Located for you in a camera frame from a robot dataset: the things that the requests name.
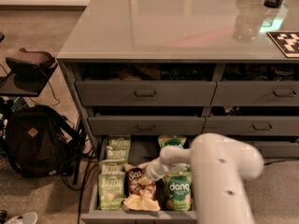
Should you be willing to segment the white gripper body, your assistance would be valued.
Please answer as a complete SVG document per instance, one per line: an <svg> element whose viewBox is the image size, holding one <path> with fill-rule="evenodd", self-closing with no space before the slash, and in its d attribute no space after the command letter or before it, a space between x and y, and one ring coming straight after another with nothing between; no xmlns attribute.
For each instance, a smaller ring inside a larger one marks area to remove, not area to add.
<svg viewBox="0 0 299 224"><path fill-rule="evenodd" d="M178 162L175 160L167 160L163 158L157 158L151 161L151 163L146 168L146 175L152 181L158 181L162 179L166 174L170 174L170 168Z"/></svg>

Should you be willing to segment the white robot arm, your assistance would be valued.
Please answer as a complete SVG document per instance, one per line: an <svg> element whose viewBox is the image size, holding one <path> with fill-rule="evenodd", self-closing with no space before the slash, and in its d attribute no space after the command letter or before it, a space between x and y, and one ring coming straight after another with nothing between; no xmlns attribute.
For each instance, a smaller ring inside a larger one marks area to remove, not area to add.
<svg viewBox="0 0 299 224"><path fill-rule="evenodd" d="M157 181L183 164L191 166L196 224L255 224L243 181L263 172L256 147L217 133L200 134L188 148L162 148L146 176Z"/></svg>

